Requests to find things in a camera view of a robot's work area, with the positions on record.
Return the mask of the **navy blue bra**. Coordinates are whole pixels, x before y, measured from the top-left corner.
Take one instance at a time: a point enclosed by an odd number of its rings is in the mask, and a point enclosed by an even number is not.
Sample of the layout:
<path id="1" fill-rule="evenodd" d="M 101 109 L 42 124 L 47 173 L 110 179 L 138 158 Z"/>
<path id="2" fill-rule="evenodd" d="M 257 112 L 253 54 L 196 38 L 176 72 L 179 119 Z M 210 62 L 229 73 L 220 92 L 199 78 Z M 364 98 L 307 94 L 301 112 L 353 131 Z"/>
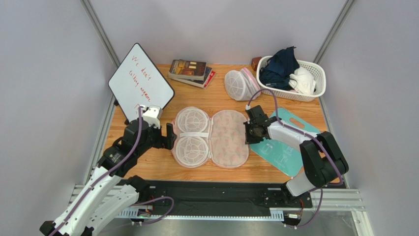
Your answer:
<path id="1" fill-rule="evenodd" d="M 280 77 L 289 77 L 290 74 L 300 68 L 294 55 L 295 46 L 278 51 L 274 56 L 267 60 L 266 66 L 260 69 L 261 74 L 273 74 Z"/>

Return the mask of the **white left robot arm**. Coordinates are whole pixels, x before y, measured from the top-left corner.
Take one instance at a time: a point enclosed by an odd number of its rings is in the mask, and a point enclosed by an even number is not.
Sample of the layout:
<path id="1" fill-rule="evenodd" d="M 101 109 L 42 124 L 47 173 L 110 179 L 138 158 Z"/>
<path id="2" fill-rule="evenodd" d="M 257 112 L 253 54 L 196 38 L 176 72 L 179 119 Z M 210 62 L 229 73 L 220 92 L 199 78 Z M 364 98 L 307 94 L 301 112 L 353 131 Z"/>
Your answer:
<path id="1" fill-rule="evenodd" d="M 151 198 L 150 184 L 139 176 L 130 177 L 109 200 L 106 195 L 126 173 L 137 164 L 139 157 L 151 148 L 171 150 L 176 140 L 171 123 L 167 135 L 161 128 L 149 125 L 142 118 L 132 121 L 124 135 L 106 149 L 89 181 L 70 206 L 55 220 L 45 221 L 40 232 L 45 236 L 97 236 L 123 210 L 131 206 L 150 206 L 166 199 Z"/>

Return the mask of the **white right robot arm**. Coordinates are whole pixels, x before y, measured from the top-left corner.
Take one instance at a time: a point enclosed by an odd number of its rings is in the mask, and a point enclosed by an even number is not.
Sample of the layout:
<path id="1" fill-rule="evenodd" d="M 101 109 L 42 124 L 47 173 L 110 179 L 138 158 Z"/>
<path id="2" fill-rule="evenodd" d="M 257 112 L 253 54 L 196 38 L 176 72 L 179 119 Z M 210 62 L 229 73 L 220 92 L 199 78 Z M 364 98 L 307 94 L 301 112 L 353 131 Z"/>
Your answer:
<path id="1" fill-rule="evenodd" d="M 288 198 L 322 188 L 333 180 L 343 182 L 349 165 L 330 132 L 313 133 L 294 127 L 278 116 L 269 117 L 261 106 L 246 106 L 244 122 L 246 144 L 275 140 L 299 151 L 304 172 L 285 182 L 281 189 Z"/>

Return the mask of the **floral mesh laundry bag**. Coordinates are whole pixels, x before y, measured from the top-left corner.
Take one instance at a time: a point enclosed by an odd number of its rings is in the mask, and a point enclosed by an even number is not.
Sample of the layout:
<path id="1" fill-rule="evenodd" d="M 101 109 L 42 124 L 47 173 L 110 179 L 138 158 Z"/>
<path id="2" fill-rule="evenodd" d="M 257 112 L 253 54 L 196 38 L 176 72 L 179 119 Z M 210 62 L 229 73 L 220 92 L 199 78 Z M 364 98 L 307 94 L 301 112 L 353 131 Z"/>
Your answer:
<path id="1" fill-rule="evenodd" d="M 221 168 L 238 168 L 249 158 L 245 142 L 246 117 L 222 110 L 212 117 L 196 107 L 178 112 L 172 124 L 177 135 L 172 154 L 178 164 L 198 168 L 209 161 Z"/>

